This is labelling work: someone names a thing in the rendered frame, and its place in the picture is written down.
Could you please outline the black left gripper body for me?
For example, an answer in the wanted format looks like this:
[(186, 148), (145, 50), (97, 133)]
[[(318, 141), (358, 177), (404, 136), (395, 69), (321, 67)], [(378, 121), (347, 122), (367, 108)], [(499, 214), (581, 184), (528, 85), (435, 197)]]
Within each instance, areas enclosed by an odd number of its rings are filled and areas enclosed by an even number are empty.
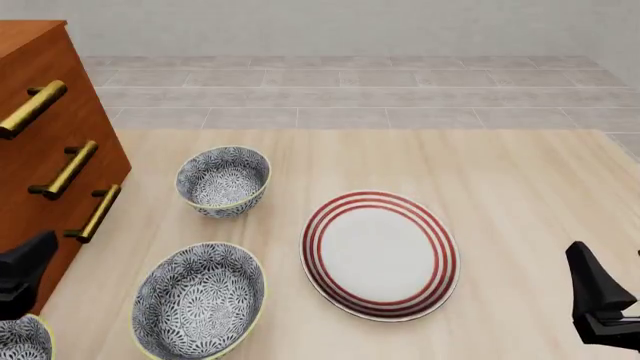
[(36, 299), (37, 289), (30, 285), (0, 287), (0, 321), (20, 319), (34, 307)]

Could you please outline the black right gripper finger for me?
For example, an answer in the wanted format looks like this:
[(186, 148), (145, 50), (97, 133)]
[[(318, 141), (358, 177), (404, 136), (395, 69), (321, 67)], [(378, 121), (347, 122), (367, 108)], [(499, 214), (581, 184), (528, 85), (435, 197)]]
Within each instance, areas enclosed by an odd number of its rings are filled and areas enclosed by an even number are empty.
[(565, 251), (573, 289), (573, 316), (624, 311), (637, 298), (601, 266), (584, 242), (573, 242)]

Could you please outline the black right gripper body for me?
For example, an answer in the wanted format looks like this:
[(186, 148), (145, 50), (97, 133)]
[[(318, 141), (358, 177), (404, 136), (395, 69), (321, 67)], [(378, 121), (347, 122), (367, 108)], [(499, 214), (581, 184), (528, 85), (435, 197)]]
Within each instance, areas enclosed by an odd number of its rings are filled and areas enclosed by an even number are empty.
[(613, 308), (592, 311), (573, 302), (572, 320), (583, 344), (640, 344), (640, 316), (625, 317), (623, 311), (636, 302), (614, 302)]

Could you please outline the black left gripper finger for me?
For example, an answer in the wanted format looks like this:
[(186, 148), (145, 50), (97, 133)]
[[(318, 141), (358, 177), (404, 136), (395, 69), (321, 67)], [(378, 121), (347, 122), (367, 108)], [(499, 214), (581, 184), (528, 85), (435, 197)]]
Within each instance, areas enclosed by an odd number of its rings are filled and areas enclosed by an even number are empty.
[(57, 250), (57, 236), (48, 230), (0, 254), (0, 292), (36, 290)]

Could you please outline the patterned bowl with yellow rim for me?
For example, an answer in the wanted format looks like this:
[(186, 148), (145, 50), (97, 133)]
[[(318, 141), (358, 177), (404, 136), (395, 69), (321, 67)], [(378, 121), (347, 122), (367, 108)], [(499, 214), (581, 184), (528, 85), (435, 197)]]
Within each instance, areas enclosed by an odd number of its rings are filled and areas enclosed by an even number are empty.
[(33, 314), (0, 321), (0, 360), (54, 360), (54, 341), (46, 324)]

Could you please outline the large patterned bowl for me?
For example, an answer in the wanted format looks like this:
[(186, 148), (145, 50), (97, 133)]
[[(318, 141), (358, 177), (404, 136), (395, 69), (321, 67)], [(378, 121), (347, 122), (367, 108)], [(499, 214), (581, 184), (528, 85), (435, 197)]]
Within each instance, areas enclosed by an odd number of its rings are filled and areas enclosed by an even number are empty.
[(246, 249), (227, 242), (190, 245), (139, 285), (132, 336), (150, 360), (221, 360), (252, 331), (266, 295), (264, 270)]

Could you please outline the small deep patterned bowl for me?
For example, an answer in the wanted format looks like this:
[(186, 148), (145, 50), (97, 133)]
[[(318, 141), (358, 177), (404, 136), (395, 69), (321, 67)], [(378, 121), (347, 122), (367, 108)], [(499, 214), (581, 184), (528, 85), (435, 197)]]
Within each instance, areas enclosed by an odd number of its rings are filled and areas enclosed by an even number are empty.
[(189, 158), (175, 187), (193, 209), (210, 218), (235, 218), (256, 206), (271, 177), (271, 165), (245, 146), (219, 146)]

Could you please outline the white plate with red rings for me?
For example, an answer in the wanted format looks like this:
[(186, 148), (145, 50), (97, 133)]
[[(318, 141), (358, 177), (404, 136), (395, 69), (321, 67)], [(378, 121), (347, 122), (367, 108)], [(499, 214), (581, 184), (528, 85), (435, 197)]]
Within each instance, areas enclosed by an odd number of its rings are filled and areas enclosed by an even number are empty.
[(443, 222), (420, 203), (380, 190), (349, 191), (319, 206), (301, 231), (300, 260), (328, 302), (384, 323), (436, 311), (461, 273)]

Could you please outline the red-brown wooden cabinet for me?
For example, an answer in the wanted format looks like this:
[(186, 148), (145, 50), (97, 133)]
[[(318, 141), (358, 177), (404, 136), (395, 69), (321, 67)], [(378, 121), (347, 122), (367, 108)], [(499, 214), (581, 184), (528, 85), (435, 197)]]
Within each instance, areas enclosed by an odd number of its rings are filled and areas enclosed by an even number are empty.
[[(66, 94), (12, 140), (0, 139), (0, 253), (53, 230), (58, 250), (29, 311), (38, 314), (85, 245), (64, 230), (84, 226), (100, 198), (95, 190), (122, 185), (131, 164), (62, 20), (0, 20), (0, 122), (28, 101), (27, 89), (61, 80)], [(55, 201), (29, 194), (49, 184), (68, 162), (64, 148), (94, 140), (99, 148)]]

